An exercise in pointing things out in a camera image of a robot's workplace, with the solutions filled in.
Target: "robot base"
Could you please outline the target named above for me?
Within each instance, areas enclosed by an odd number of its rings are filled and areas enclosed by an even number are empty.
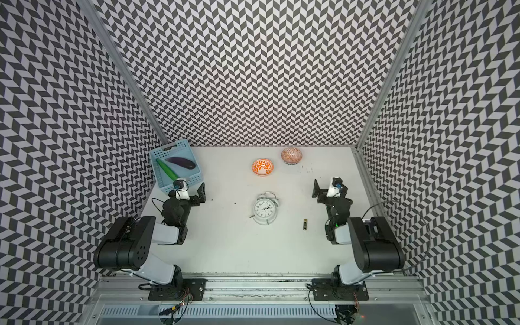
[[[338,284],[334,286],[331,279],[313,279],[313,296],[315,301],[354,301],[356,294],[359,301],[368,300],[368,291],[365,283],[362,284]]]
[[[181,289],[176,289],[170,285],[153,285],[149,301],[168,301],[180,300],[184,292],[188,292],[193,296],[194,301],[201,301],[206,289],[206,279],[184,279]]]

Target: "chevron patterned wall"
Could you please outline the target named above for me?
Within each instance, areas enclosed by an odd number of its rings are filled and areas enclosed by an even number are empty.
[[[444,324],[520,324],[520,1],[434,1],[362,152]]]
[[[93,0],[171,140],[354,145],[417,0]]]
[[[159,142],[73,0],[2,0],[0,52],[0,323],[74,322]]]

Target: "clock face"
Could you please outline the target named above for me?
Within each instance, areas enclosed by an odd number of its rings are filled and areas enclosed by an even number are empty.
[[[267,218],[275,212],[275,204],[269,199],[259,200],[255,203],[255,213],[261,218]]]

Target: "black robot arm segment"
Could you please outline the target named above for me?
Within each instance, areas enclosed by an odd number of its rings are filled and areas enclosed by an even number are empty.
[[[327,214],[331,225],[345,225],[347,219],[350,217],[350,206],[352,200],[347,199],[348,188],[343,185],[341,178],[332,178],[332,186],[339,190],[339,197],[327,197],[327,189],[320,189],[318,181],[314,180],[313,198],[318,198],[318,203],[323,203],[327,206]]]
[[[94,252],[96,267],[139,270],[150,250],[155,217],[117,218]]]
[[[206,202],[204,183],[200,185],[197,194],[198,196],[190,196],[189,200],[180,200],[177,198],[177,190],[171,190],[168,193],[170,198],[163,203],[163,211],[161,212],[161,215],[164,217],[164,223],[168,226],[177,227],[181,232],[184,232],[191,208]]]
[[[348,228],[358,268],[363,272],[402,269],[405,256],[384,217],[373,217],[369,223],[349,218]]]

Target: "orange and white bowl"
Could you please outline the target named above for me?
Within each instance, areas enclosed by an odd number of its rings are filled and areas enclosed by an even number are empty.
[[[258,176],[267,176],[270,173],[272,173],[272,170],[275,169],[274,165],[272,164],[271,160],[266,158],[257,159],[253,166],[251,167],[253,170],[253,173],[255,173]]]

